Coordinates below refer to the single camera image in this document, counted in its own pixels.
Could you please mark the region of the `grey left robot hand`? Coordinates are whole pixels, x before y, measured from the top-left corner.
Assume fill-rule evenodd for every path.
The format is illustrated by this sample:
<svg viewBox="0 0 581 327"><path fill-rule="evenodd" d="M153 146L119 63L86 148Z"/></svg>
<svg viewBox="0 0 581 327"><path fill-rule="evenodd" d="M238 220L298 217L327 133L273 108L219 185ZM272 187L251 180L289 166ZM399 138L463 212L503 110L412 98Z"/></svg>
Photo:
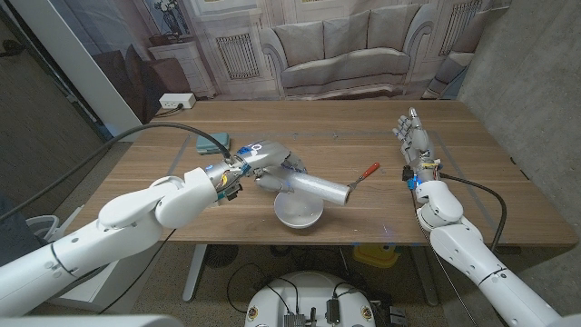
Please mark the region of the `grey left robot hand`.
<svg viewBox="0 0 581 327"><path fill-rule="evenodd" d="M298 155L285 145L269 140L244 145L226 164L236 176L253 177L254 182L263 190L279 193L292 192L282 176L283 170L307 172Z"/></svg>

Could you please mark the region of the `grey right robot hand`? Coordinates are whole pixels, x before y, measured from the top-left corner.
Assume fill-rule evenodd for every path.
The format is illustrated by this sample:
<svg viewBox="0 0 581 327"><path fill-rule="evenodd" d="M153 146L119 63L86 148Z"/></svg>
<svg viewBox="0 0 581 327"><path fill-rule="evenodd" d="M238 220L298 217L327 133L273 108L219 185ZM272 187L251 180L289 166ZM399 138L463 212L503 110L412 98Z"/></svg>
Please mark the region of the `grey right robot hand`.
<svg viewBox="0 0 581 327"><path fill-rule="evenodd" d="M434 144L423 127L414 107L409 108L408 115L398 119L398 125L392 130L400 141L400 151L406 164L421 182L437 179Z"/></svg>

